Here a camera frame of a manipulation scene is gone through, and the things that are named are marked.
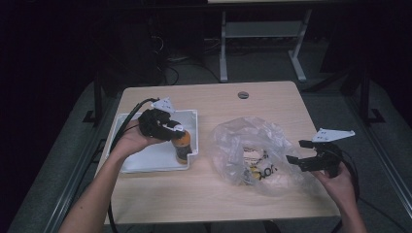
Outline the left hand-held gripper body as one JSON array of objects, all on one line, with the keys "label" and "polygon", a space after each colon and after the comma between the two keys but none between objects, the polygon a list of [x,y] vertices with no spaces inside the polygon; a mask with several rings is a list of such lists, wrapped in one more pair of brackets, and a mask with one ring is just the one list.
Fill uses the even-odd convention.
[{"label": "left hand-held gripper body", "polygon": [[144,136],[158,139],[160,131],[167,129],[164,124],[170,121],[170,117],[169,113],[155,107],[147,109],[138,116],[140,132]]}]

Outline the white plastic tray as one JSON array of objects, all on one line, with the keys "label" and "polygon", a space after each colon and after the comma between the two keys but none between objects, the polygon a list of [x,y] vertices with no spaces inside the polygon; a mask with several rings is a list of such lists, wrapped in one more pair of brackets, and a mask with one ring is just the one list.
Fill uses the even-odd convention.
[{"label": "white plastic tray", "polygon": [[191,162],[198,155],[197,110],[176,111],[171,119],[180,122],[190,134],[191,153],[188,154],[187,163],[179,162],[172,143],[165,142],[148,146],[142,151],[128,156],[120,169],[122,173],[179,171],[189,168]]}]

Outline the orange juice bottle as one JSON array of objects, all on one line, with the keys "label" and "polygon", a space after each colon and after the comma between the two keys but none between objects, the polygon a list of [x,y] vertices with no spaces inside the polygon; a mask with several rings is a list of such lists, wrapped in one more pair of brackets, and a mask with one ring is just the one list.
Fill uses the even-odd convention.
[{"label": "orange juice bottle", "polygon": [[180,124],[174,127],[175,133],[172,136],[171,142],[176,151],[176,159],[181,164],[188,163],[188,155],[192,153],[190,145],[190,134]]}]

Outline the aluminium floor rail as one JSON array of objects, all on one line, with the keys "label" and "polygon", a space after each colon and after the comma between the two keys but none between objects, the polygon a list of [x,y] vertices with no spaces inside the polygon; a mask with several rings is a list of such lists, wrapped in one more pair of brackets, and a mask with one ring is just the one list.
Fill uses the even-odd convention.
[{"label": "aluminium floor rail", "polygon": [[93,102],[93,109],[81,117],[84,134],[76,132],[64,142],[67,146],[58,152],[52,165],[52,174],[61,184],[57,199],[41,233],[57,233],[71,206],[91,183],[97,164],[105,148],[119,98],[104,97]]},{"label": "aluminium floor rail", "polygon": [[412,130],[397,114],[385,116],[383,110],[359,103],[355,97],[346,97],[362,130],[381,160],[384,171],[407,213],[412,217]]}]

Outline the white metal desk frame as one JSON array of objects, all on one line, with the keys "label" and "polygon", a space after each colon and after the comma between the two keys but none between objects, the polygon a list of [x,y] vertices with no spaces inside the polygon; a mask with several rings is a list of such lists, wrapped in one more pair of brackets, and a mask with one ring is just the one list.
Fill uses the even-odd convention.
[{"label": "white metal desk frame", "polygon": [[245,38],[294,38],[296,44],[289,50],[289,58],[296,77],[305,82],[306,77],[298,60],[298,55],[309,24],[312,10],[305,12],[302,20],[245,20],[231,21],[227,12],[222,12],[221,52],[220,52],[220,79],[222,83],[228,81],[226,63],[226,40]]}]

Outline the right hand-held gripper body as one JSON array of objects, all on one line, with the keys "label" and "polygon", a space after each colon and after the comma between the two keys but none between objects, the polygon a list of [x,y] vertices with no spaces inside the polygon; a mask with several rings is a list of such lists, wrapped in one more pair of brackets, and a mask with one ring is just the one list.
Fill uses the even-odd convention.
[{"label": "right hand-held gripper body", "polygon": [[338,166],[343,161],[343,151],[334,144],[335,141],[353,137],[356,133],[353,130],[334,130],[320,128],[310,140],[315,144],[313,150],[316,155],[302,158],[303,165],[300,166],[302,172],[327,171],[333,178],[338,175]]}]

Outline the person's left hand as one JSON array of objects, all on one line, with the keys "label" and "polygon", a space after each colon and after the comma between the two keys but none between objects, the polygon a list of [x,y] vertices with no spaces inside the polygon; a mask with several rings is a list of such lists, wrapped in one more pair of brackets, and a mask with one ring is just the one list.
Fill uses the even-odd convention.
[{"label": "person's left hand", "polygon": [[144,136],[139,129],[139,124],[140,122],[135,119],[126,125],[126,129],[110,152],[110,158],[125,160],[131,154],[139,152],[148,146],[161,143],[159,139]]}]

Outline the person's right hand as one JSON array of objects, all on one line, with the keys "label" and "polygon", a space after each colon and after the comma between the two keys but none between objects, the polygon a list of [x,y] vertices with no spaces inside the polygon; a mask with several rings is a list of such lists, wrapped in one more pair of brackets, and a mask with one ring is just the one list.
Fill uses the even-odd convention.
[{"label": "person's right hand", "polygon": [[341,162],[338,166],[338,175],[331,178],[327,172],[315,171],[312,175],[318,179],[326,189],[339,209],[356,205],[356,195],[352,177],[346,165]]}]

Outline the clear plastic bag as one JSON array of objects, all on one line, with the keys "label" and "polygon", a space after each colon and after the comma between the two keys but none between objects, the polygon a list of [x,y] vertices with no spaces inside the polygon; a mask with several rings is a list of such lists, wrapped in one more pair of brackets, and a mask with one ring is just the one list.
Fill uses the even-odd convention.
[{"label": "clear plastic bag", "polygon": [[245,185],[259,194],[321,192],[311,174],[288,162],[289,155],[300,154],[283,129],[259,117],[239,117],[216,126],[208,137],[207,154],[227,183]]}]

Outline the black metal stand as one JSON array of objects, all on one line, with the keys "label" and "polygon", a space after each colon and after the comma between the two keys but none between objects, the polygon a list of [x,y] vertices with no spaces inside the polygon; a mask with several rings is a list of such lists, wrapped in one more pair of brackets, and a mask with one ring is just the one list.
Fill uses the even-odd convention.
[{"label": "black metal stand", "polygon": [[373,123],[384,123],[385,119],[382,117],[378,109],[369,108],[369,92],[370,92],[370,77],[366,68],[362,70],[360,80],[360,118],[363,123],[370,126]]},{"label": "black metal stand", "polygon": [[96,73],[93,79],[93,98],[94,110],[86,113],[83,122],[92,123],[96,127],[103,116],[102,83],[99,73]]}]

